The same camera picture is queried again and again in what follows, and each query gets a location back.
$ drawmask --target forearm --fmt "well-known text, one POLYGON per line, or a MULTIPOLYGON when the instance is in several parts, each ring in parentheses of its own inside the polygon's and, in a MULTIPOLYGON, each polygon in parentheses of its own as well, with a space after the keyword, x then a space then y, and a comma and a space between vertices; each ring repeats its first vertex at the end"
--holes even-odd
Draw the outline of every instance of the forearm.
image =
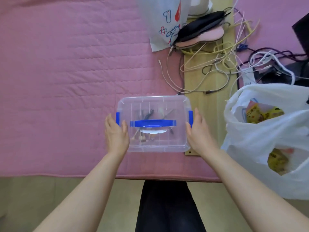
POLYGON ((222 150, 202 154, 254 232, 309 231, 309 219, 222 150))
POLYGON ((122 155, 108 153, 35 232, 96 231, 122 155))

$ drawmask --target printed plastic bag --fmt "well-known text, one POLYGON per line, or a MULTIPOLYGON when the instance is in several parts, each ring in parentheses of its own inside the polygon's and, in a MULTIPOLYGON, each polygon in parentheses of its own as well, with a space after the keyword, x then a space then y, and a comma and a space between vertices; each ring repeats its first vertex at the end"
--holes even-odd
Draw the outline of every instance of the printed plastic bag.
POLYGON ((191 0, 137 0, 152 51, 171 47, 186 24, 191 0))
POLYGON ((248 85, 227 101, 224 110, 227 135, 221 148, 270 189, 287 199, 309 199, 308 97, 307 87, 248 85), (256 124, 247 123, 243 110, 252 100, 278 107, 284 114, 256 124), (271 165, 275 160, 272 158, 276 158, 278 153, 281 153, 281 160, 285 156, 284 163, 288 163, 287 169, 281 173, 271 165))

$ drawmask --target floor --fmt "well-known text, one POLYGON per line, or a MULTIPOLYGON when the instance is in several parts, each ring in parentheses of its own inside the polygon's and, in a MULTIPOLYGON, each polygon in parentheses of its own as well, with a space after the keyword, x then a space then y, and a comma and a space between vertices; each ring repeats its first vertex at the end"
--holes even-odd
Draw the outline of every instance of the floor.
MULTIPOLYGON (((82 179, 0 178, 0 232, 31 232, 82 179)), ((98 231, 134 231, 143 180, 116 179, 98 231)), ((250 232, 222 183, 188 183, 208 232, 250 232)), ((309 217, 309 201, 289 201, 309 217)))

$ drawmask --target clear plastic storage box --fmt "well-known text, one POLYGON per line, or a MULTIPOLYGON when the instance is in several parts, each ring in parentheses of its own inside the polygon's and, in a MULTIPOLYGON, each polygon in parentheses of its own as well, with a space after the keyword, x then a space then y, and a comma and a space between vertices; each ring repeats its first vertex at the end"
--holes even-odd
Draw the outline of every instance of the clear plastic storage box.
POLYGON ((128 152, 185 152, 190 149, 186 122, 193 124, 189 99, 184 95, 123 98, 116 122, 128 124, 128 152))

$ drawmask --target sleep eye mask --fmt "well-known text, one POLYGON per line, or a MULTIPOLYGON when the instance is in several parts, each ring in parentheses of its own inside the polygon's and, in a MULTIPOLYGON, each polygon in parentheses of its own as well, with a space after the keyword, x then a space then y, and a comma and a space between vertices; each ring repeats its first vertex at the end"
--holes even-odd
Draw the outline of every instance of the sleep eye mask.
POLYGON ((221 25, 214 27, 206 32, 203 32, 202 34, 188 41, 177 42, 175 46, 179 49, 185 49, 188 47, 195 46, 199 42, 212 42, 219 40, 220 38, 223 37, 223 35, 224 35, 224 29, 221 25))
POLYGON ((216 27, 229 14, 230 13, 226 14, 225 11, 216 11, 188 23, 186 26, 179 30, 175 43, 191 40, 201 33, 216 27))

